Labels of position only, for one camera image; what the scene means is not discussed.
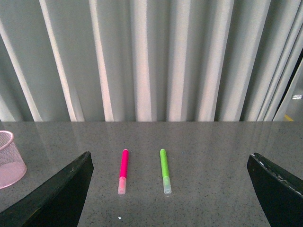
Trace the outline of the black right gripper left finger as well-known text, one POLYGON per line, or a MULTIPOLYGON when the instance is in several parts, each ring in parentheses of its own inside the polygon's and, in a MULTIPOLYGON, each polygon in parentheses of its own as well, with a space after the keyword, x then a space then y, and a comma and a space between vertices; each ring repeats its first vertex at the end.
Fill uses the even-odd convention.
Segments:
POLYGON ((94 166, 86 151, 0 214, 2 227, 76 227, 94 166))

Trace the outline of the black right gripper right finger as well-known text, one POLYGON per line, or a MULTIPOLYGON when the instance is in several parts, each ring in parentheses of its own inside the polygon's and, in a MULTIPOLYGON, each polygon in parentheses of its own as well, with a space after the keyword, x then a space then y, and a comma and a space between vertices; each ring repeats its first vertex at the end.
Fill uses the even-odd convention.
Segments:
POLYGON ((250 154, 247 170, 258 201, 272 227, 303 225, 303 181, 274 162, 250 154))

